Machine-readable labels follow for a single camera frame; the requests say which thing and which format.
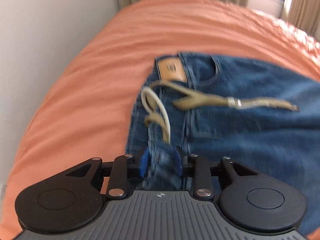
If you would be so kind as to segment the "blue denim jeans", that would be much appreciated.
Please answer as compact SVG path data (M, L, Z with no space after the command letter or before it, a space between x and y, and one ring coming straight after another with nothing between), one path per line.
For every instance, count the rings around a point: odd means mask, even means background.
M190 189L191 180L179 178L174 148L209 160L229 156L299 189L308 209L300 226L303 234L319 227L319 83L274 64L223 55L179 53L155 59L144 86L162 80L223 97L286 100L299 111L256 107L233 109L203 106L186 111L173 105L184 95L168 87L153 91L163 102L170 121L171 143L162 130L144 124L141 98L133 107L126 152L150 152L144 190Z

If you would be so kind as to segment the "orange bed sheet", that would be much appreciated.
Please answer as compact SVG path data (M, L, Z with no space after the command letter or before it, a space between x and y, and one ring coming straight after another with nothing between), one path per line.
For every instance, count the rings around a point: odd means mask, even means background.
M198 51L257 59L319 80L319 43L269 14L217 0L141 0L70 63L30 121L9 174L1 239L20 232L26 187L92 156L123 154L130 115L155 57Z

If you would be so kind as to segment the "beige braided belt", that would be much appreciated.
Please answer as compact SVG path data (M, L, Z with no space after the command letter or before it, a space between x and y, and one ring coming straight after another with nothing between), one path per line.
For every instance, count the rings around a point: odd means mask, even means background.
M157 80L144 86L140 92L142 105L147 112L144 124L149 127L151 123L157 124L162 130L163 142L171 143L171 127L167 110L159 96L153 91L156 87L168 87L184 95L177 99L173 105L179 110L186 111L203 106L229 107L233 109L250 109L256 107L280 108L289 111L299 111L298 106L286 100L276 98L257 97L252 99L239 99L223 97L215 94L206 94L198 90L185 88L170 81Z

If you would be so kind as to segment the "beige right curtain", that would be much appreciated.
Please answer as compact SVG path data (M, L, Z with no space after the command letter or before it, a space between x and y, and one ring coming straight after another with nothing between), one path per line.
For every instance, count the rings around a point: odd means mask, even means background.
M319 28L319 0L284 0L281 19L314 36Z

